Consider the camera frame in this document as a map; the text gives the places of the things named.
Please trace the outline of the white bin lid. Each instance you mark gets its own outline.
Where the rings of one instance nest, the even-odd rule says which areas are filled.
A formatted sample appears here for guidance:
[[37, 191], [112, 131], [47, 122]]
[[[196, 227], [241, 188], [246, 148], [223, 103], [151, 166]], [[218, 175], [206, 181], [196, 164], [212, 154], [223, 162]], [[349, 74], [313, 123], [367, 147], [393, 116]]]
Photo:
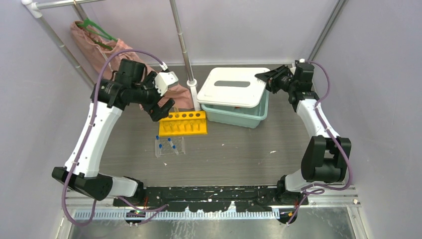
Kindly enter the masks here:
[[256, 77], [263, 67], [213, 68], [198, 92], [198, 102], [208, 105], [253, 108], [258, 105], [266, 83]]

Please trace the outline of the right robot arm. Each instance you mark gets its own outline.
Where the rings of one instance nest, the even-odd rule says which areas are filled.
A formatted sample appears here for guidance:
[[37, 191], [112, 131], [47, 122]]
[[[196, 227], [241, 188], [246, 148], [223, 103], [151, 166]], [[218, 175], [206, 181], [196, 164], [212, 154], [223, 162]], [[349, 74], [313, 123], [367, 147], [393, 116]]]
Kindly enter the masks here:
[[321, 103], [330, 87], [322, 97], [314, 91], [315, 67], [323, 68], [316, 62], [297, 60], [292, 68], [282, 65], [255, 75], [266, 84], [270, 93], [283, 91], [288, 94], [289, 104], [303, 121], [310, 137], [300, 169], [279, 181], [276, 197], [284, 205], [291, 203], [296, 193], [308, 193], [314, 186], [322, 193], [326, 189], [342, 191], [351, 184], [351, 141], [333, 129], [322, 110]]

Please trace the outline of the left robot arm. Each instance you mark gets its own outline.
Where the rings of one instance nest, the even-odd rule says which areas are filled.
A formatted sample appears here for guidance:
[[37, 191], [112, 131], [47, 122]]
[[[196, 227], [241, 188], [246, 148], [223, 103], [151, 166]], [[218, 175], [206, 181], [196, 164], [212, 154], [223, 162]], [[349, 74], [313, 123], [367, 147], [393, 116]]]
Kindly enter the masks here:
[[154, 122], [169, 115], [175, 101], [163, 106], [159, 101], [178, 84], [174, 72], [146, 72], [140, 62], [123, 59], [112, 79], [102, 78], [91, 94], [90, 111], [75, 149], [63, 167], [54, 167], [52, 177], [65, 188], [97, 201], [107, 196], [122, 196], [134, 206], [143, 203], [143, 182], [130, 177], [115, 177], [99, 172], [100, 161], [115, 123], [126, 106], [139, 104]]

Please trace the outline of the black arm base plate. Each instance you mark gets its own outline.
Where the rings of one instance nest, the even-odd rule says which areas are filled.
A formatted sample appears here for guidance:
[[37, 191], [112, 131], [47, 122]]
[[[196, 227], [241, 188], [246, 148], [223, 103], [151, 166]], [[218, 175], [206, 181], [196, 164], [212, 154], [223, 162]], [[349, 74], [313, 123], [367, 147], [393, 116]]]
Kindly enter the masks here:
[[127, 200], [153, 209], [167, 204], [168, 212], [225, 212], [234, 204], [235, 211], [243, 213], [269, 212], [279, 206], [294, 208], [302, 198], [303, 194], [278, 186], [199, 186], [146, 187], [140, 198]]

